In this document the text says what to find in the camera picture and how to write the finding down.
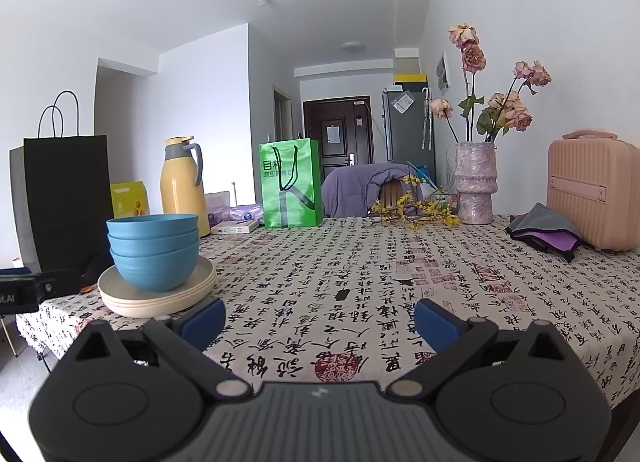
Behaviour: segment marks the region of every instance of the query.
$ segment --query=beige plate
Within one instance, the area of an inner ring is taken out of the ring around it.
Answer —
[[[135,288],[120,276],[115,265],[103,272],[98,280],[98,290],[103,301],[118,306],[146,306],[169,302],[175,298],[184,298],[192,292],[199,292],[204,285],[212,286],[216,280],[216,269],[213,263],[202,256],[198,257],[193,273],[180,286],[167,292],[147,292]]]

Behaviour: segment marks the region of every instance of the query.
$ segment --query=pink vase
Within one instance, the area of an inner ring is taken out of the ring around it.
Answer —
[[[490,224],[494,220],[491,195],[498,191],[497,179],[492,142],[457,145],[453,181],[458,192],[458,216],[463,224]]]

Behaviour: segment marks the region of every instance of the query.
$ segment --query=stacked bowls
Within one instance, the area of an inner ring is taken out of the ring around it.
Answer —
[[[166,214],[107,221],[113,262],[130,285],[165,292],[188,277],[198,262],[198,215]]]
[[[135,288],[122,279],[115,265],[103,272],[98,290],[112,312],[130,318],[153,318],[195,305],[212,291],[216,278],[212,261],[200,256],[191,276],[173,290],[147,292]]]

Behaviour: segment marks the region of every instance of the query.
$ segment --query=blue gripper pad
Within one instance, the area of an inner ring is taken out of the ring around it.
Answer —
[[[171,328],[191,346],[204,352],[222,333],[225,320],[225,304],[221,299],[215,298],[194,307],[176,320]]]
[[[415,330],[436,353],[442,352],[460,338],[462,335],[460,324],[465,323],[444,309],[439,312],[438,308],[433,308],[419,301],[415,304],[414,313]]]

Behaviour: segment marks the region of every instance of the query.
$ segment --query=wall picture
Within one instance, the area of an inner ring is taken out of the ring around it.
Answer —
[[[438,89],[440,90],[440,95],[444,94],[447,90],[449,90],[449,78],[447,77],[447,60],[445,58],[444,51],[442,52],[442,56],[438,60],[438,64],[436,65],[436,76],[438,77]]]

